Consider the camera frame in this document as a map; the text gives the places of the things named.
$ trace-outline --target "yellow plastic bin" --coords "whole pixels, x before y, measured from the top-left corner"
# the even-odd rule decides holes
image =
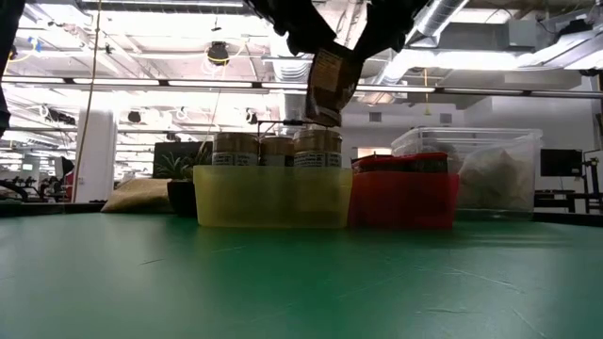
[[[197,219],[209,227],[344,228],[351,169],[195,166]]]

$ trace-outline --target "beige pillow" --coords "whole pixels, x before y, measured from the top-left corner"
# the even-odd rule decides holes
[[[173,213],[168,198],[170,179],[132,179],[113,191],[101,212]]]

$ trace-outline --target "black monitor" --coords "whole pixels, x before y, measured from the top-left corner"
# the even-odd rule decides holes
[[[540,150],[540,175],[582,176],[582,150]]]

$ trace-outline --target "white column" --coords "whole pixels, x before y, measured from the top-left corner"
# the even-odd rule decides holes
[[[23,165],[31,165],[31,169],[24,169]],[[23,158],[23,165],[19,176],[22,179],[31,177],[33,180],[37,181],[34,186],[38,186],[40,181],[40,158],[37,156],[26,155]]]
[[[84,123],[86,109],[80,111],[77,124],[77,158],[81,157],[79,172],[73,183],[77,186],[74,202],[107,200],[113,191],[113,170],[117,144],[119,111],[91,109],[86,137]]]

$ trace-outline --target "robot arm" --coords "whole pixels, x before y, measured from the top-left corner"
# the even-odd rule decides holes
[[[8,54],[19,28],[19,19],[25,8],[25,0],[0,0],[0,83],[8,64]],[[0,88],[0,137],[8,128],[7,102]]]

